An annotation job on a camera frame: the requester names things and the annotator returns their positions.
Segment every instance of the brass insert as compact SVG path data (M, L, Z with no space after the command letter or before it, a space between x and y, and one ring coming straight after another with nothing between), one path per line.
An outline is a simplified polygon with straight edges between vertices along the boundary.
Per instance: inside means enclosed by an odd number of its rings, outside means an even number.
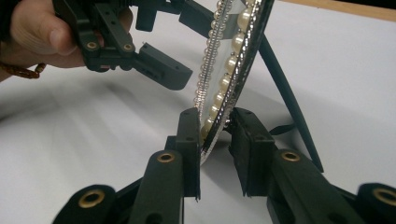
M300 156L294 152L283 152L282 154L282 158L286 161L299 161L300 160Z
M133 49L133 47L130 44L126 44L126 45L124 45L124 49L131 50L131 49Z
M159 162L170 162L175 159L175 156L171 153L165 152L157 157L157 161Z
M90 43L87 44L87 47L88 47L89 49L96 49L96 48L97 48L97 45L96 45L95 42L90 42Z
M101 189L92 189L87 191L78 201L82 208L92 208L101 203L105 198L105 193Z
M373 189L374 196L381 202L396 206L396 192L390 189Z

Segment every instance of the white background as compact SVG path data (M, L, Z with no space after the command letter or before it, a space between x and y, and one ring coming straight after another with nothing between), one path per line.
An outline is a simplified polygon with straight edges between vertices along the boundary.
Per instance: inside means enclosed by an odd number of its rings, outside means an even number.
M0 223L51 223L79 189L119 190L143 175L192 107L203 58L205 39L177 19L159 13L152 33L131 33L137 47L149 42L194 71L182 91L136 71L85 68L49 67L39 80L0 84ZM276 2L266 34L328 180L351 192L367 182L396 187L396 23ZM259 57L238 106L268 129L290 122ZM186 223L271 223L264 198L242 196L228 141L224 134L203 165L202 200L186 200ZM283 144L301 141L294 133Z

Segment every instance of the finger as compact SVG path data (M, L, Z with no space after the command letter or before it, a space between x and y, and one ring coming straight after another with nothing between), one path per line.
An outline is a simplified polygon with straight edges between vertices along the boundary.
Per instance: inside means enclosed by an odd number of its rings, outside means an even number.
M126 31L126 33L129 33L131 30L132 21L134 20L134 14L132 14L131 9L128 7L123 9L119 14L119 20L122 28Z
M60 68L72 68L84 66L84 61L79 49L76 49L67 56L62 55L42 55L40 59L43 63Z
M69 26L54 15L49 0L21 1L14 9L10 32L35 53L68 55L76 49Z

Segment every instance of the mounting hole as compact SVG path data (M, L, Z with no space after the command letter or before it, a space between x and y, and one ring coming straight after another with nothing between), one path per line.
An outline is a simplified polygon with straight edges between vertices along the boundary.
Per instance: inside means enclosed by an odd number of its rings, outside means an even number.
M300 160L300 156L297 155L294 152L283 152L282 153L282 158L286 161L299 161Z
M157 161L159 162L170 162L175 159L175 156L171 153L163 153L157 157Z
M90 42L87 44L87 48L89 48L89 49L96 49L97 46L98 45L95 42Z
M158 213L152 213L146 218L146 224L161 224L163 217Z
M374 196L381 201L391 206L396 206L396 192L390 189L377 188L373 189Z
M124 45L124 49L131 50L131 49L133 49L133 47L130 44L126 44L126 45Z
M82 208L92 208L101 203L105 198L105 193L101 189L92 189L87 191L78 201Z
M330 213L327 217L332 223L347 224L347 219L340 214Z

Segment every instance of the white bead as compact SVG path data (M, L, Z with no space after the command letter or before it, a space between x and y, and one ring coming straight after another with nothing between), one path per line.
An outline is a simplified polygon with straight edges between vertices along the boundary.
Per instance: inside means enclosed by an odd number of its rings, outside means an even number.
M232 55L230 58L227 59L225 63L225 70L228 74L232 74L233 70L235 69L237 58Z
M244 37L244 33L238 33L233 37L232 47L235 54L239 54L239 51L242 48L242 44L244 43Z
M224 100L224 92L219 91L218 94L215 95L214 105L218 108L221 108L221 104Z
M256 0L245 0L245 1L250 6L253 5L256 2Z
M218 115L219 108L216 105L212 105L209 109L209 116L215 118Z
M228 86L230 85L230 75L225 75L219 82L220 91L226 92L228 90Z
M222 5L221 1L218 1L218 3L217 3L218 10L220 10L221 5Z
M252 8L248 7L245 10L243 10L238 16L237 23L238 23L239 28L243 32L245 32L247 30L247 28L248 28L248 22L250 20L251 12L252 12Z
M220 16L219 11L215 11L215 13L213 14L213 17L215 18L215 20L217 20Z
M215 25L216 25L216 21L212 21L212 22L210 23L210 27L212 27L212 29L215 29Z
M213 119L211 117L207 118L205 120L204 128L209 131L212 128L212 125L213 125Z

